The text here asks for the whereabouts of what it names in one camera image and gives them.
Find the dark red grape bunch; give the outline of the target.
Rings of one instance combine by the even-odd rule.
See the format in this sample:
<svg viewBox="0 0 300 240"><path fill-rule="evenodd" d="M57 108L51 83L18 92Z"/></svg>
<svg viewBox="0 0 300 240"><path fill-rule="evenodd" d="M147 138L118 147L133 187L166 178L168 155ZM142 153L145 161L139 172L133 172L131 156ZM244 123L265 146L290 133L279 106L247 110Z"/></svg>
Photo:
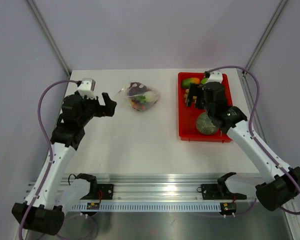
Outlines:
<svg viewBox="0 0 300 240"><path fill-rule="evenodd" d="M131 82L127 90L127 95L129 97L138 96L146 93L148 91L148 87L140 82Z"/></svg>

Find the clear zip top bag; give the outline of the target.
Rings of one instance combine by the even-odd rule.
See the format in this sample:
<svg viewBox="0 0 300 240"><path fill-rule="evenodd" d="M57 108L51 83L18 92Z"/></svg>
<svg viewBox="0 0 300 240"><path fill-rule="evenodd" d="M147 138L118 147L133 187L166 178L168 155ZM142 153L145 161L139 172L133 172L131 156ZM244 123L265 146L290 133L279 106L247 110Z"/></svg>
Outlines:
<svg viewBox="0 0 300 240"><path fill-rule="evenodd" d="M133 110L144 112L160 100L160 92L138 81L132 81L120 89L115 99L126 102Z"/></svg>

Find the white garlic bulb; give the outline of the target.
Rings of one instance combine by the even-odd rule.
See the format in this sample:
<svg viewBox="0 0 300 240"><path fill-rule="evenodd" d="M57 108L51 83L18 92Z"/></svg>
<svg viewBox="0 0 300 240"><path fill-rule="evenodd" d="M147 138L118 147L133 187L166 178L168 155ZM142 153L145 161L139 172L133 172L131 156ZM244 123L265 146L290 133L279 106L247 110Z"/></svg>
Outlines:
<svg viewBox="0 0 300 240"><path fill-rule="evenodd" d="M144 93L144 102L145 103L154 103L158 100L159 95L154 91L148 91Z"/></svg>

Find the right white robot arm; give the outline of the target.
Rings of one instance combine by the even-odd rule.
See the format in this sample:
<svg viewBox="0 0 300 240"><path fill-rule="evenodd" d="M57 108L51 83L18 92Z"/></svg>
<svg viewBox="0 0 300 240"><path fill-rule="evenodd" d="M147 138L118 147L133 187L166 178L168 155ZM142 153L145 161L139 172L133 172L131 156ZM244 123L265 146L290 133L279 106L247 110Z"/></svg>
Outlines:
<svg viewBox="0 0 300 240"><path fill-rule="evenodd" d="M230 105L225 86L219 82L192 83L186 106L203 109L211 122L229 136L258 169L263 183L256 185L256 198L264 208L274 211L300 196L300 167L292 168L254 133L250 119L237 106Z"/></svg>

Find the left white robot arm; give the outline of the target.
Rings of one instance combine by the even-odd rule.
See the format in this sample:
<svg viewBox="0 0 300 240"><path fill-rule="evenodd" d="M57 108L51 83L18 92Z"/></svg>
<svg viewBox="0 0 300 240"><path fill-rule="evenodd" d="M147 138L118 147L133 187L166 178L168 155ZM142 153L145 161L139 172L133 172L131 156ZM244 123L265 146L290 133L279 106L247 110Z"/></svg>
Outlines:
<svg viewBox="0 0 300 240"><path fill-rule="evenodd" d="M87 173L76 175L61 195L58 188L63 174L85 136L85 126L93 118L112 117L117 103L102 93L104 104L97 97L81 96L79 92L64 98L57 124L48 139L49 153L34 187L22 203L15 203L11 213L22 230L55 236L63 226L70 207L79 200L103 197L97 178Z"/></svg>

